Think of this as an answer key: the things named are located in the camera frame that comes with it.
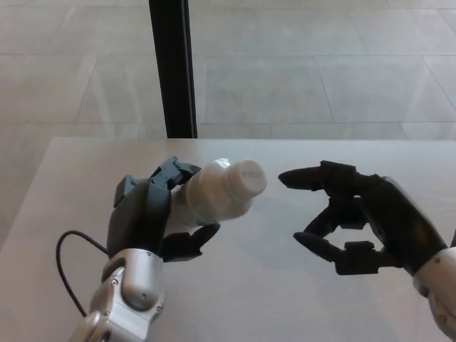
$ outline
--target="white plastic bottle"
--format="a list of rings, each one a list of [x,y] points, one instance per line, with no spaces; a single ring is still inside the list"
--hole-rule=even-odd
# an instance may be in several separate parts
[[[266,175],[257,162],[215,160],[173,194],[166,234],[240,217],[265,188]]]

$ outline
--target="table surface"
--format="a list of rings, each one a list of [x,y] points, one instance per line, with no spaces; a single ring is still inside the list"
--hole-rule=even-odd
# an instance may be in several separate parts
[[[399,269],[337,276],[334,266],[297,244],[327,205],[324,193],[286,189],[276,176],[321,160],[395,178],[446,241],[456,227],[456,144],[293,140],[55,139],[0,253],[0,341],[66,341],[81,321],[56,270],[61,233],[107,234],[115,186],[124,174],[147,177],[171,155],[197,165],[251,157],[268,187],[252,210],[224,223],[202,257],[163,269],[165,310],[150,341],[446,341]],[[341,232],[331,241],[372,239]],[[71,237],[63,245],[68,280],[87,306],[105,256]]]

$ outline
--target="black cable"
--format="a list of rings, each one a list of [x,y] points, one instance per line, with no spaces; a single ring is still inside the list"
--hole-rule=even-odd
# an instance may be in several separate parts
[[[456,247],[456,230],[455,230],[455,234],[453,235],[453,240],[451,241],[450,248],[451,247]]]
[[[85,239],[87,242],[91,243],[93,246],[101,250],[104,254],[107,254],[109,256],[108,250],[103,247],[101,244],[99,244],[97,241],[89,237],[87,234],[84,234],[82,232],[79,232],[77,230],[68,230],[66,233],[63,233],[62,236],[58,239],[57,245],[56,245],[56,263],[57,263],[57,270],[58,274],[60,275],[63,285],[65,286],[66,291],[70,295],[71,299],[73,299],[74,304],[78,308],[79,312],[83,317],[87,316],[87,313],[84,311],[81,303],[79,302],[78,298],[74,294],[73,290],[71,289],[70,284],[68,283],[68,280],[66,280],[66,276],[63,273],[63,268],[62,268],[62,261],[61,261],[61,247],[63,240],[68,236],[68,235],[77,235],[79,237],[82,237]]]

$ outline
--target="screw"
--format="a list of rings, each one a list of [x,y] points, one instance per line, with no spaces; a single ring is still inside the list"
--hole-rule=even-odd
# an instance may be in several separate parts
[[[446,324],[447,323],[447,320],[448,320],[448,317],[446,317],[445,315],[440,315],[439,316],[439,322],[441,324]]]
[[[107,331],[103,334],[103,336],[102,336],[100,342],[108,342],[109,339],[110,339],[110,337],[111,337],[111,332],[112,332],[111,330],[107,330]]]

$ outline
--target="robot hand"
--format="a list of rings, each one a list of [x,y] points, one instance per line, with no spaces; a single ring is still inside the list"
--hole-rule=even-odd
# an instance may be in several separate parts
[[[328,207],[294,238],[317,256],[334,262],[340,275],[376,274],[380,267],[403,267],[416,289],[428,297],[435,322],[456,340],[456,248],[442,237],[417,205],[392,179],[365,176],[354,166],[321,162],[319,167],[279,175],[288,188],[324,190]],[[367,223],[383,243],[346,242],[345,249],[324,237],[338,226],[362,229]]]
[[[148,179],[127,175],[118,184],[108,230],[110,260],[90,301],[90,314],[70,342],[145,341],[150,325],[162,312],[162,263],[200,256],[201,247],[220,228],[211,224],[193,235],[164,237],[171,190],[199,171],[172,157]]]

